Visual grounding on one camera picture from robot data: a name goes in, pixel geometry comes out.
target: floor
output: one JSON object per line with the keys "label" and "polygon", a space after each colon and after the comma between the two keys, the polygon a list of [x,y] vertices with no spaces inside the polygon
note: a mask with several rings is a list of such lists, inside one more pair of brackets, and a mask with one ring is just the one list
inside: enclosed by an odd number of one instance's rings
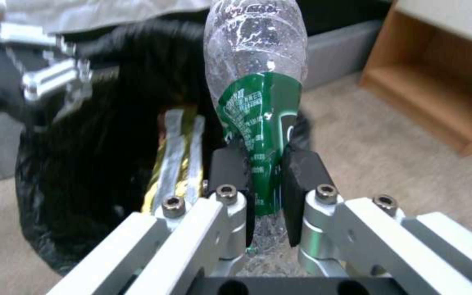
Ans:
{"label": "floor", "polygon": [[[442,211],[472,230],[472,156],[459,158],[423,129],[357,86],[350,75],[303,95],[317,151],[346,199],[386,193],[408,215]],[[0,181],[0,293],[42,294],[59,276],[23,239],[14,180]],[[296,250],[253,260],[246,275],[290,273]]]}

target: green bottle label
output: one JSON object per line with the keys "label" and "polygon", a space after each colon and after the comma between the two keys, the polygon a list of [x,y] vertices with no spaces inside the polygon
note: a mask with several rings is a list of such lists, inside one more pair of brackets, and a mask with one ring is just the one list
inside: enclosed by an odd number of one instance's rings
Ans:
{"label": "green bottle label", "polygon": [[301,84],[279,73],[257,73],[233,82],[218,101],[225,140],[241,135],[251,158],[256,215],[281,208],[281,155],[290,140]]}

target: black trash bag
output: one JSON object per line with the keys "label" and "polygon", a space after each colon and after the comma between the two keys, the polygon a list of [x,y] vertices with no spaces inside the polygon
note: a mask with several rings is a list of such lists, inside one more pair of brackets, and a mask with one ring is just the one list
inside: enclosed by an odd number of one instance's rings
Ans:
{"label": "black trash bag", "polygon": [[[206,118],[202,156],[204,175],[209,175],[212,152],[225,143],[204,75],[203,31],[199,24],[153,19],[79,43],[79,57],[97,67],[119,65],[120,75],[94,85],[92,98],[55,124],[51,109],[58,103],[48,111],[24,103],[20,74],[0,48],[0,111],[26,126],[15,175],[21,228],[58,273],[68,273],[141,209],[158,148],[161,110],[198,106]],[[41,52],[28,55],[27,64],[45,66]],[[308,121],[300,116],[293,140],[307,147],[309,132]]]}

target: black metal plate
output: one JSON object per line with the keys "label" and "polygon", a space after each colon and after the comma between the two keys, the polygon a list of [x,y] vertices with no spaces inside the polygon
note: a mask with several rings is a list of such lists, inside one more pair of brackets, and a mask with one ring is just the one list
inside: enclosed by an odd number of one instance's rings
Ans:
{"label": "black metal plate", "polygon": [[406,294],[392,278],[197,278],[188,295]]}

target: wooden shelf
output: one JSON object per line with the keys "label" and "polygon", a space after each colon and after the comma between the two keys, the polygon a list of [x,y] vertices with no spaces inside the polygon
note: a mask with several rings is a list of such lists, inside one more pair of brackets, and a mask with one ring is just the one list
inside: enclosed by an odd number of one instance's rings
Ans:
{"label": "wooden shelf", "polygon": [[461,150],[472,141],[472,86],[426,65],[366,70],[363,85]]}
{"label": "wooden shelf", "polygon": [[461,156],[470,155],[472,39],[401,13],[395,10],[397,3],[387,15],[360,84]]}

